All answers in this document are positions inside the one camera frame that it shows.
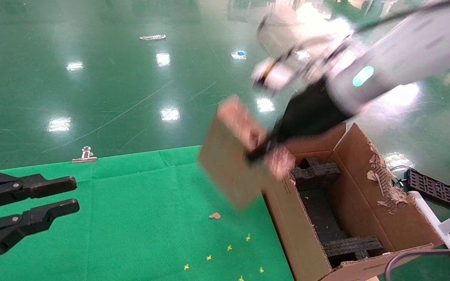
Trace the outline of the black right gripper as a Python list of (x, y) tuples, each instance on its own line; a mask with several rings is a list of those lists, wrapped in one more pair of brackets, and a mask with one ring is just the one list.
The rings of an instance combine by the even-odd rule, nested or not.
[(330, 96), (327, 79), (321, 78), (289, 100), (276, 123), (276, 134), (267, 134), (245, 158), (253, 164), (290, 139), (321, 135), (353, 116), (354, 113), (336, 104), (335, 98)]

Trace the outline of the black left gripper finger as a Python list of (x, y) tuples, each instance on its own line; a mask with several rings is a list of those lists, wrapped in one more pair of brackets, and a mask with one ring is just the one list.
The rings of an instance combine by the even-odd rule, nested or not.
[(21, 215), (1, 217), (0, 256), (25, 237), (47, 231), (56, 218), (70, 215), (79, 210), (79, 202), (76, 199), (68, 199), (32, 208)]
[(41, 174), (16, 177), (0, 173), (0, 206), (70, 192), (76, 188), (77, 181), (72, 176), (48, 180)]

